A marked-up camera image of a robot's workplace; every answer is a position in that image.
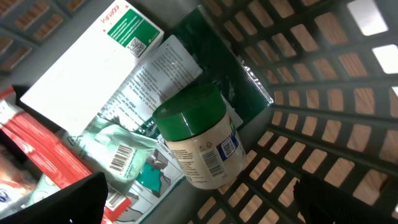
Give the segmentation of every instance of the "plastic jar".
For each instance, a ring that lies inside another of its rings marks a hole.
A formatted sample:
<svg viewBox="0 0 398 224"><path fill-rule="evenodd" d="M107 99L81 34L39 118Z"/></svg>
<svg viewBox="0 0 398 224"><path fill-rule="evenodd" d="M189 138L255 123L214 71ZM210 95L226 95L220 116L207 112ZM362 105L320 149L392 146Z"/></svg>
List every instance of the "plastic jar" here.
<svg viewBox="0 0 398 224"><path fill-rule="evenodd" d="M193 186L216 189L244 169L246 154L215 85L177 93L152 117Z"/></svg>

